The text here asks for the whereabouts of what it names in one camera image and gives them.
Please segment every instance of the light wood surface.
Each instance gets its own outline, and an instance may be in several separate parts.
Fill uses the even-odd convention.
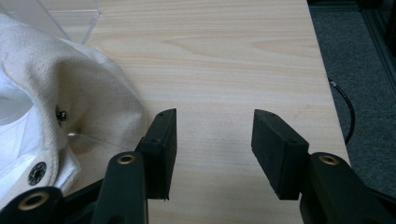
[[[124,70],[147,109],[177,109],[170,201],[153,223],[303,223],[250,147],[254,109],[347,160],[305,0],[101,0],[88,45]]]

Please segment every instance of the wooden table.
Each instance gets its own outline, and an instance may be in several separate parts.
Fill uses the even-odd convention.
[[[147,109],[177,108],[171,200],[153,223],[303,223],[251,152],[254,109],[347,160],[305,0],[101,0],[88,42],[117,62]]]

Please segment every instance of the white cap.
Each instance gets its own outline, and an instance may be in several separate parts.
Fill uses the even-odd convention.
[[[103,178],[145,130],[114,62],[0,14],[0,209],[29,189],[66,193]]]

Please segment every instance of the metal grommet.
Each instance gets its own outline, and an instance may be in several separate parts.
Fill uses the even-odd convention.
[[[132,163],[134,162],[134,156],[131,155],[121,156],[117,159],[117,162],[121,165]]]
[[[36,164],[29,174],[29,185],[34,186],[38,184],[38,182],[40,182],[40,180],[46,174],[46,170],[47,170],[46,163],[39,162],[38,164]]]
[[[319,159],[329,165],[338,165],[340,163],[339,160],[329,155],[321,155],[319,156]]]
[[[22,211],[29,211],[35,209],[49,199],[50,195],[46,191],[39,191],[24,198],[19,204],[18,208]]]

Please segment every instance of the metal screw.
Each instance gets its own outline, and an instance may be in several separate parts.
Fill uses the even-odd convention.
[[[67,121],[67,112],[66,111],[59,111],[56,113],[56,119],[58,121]]]

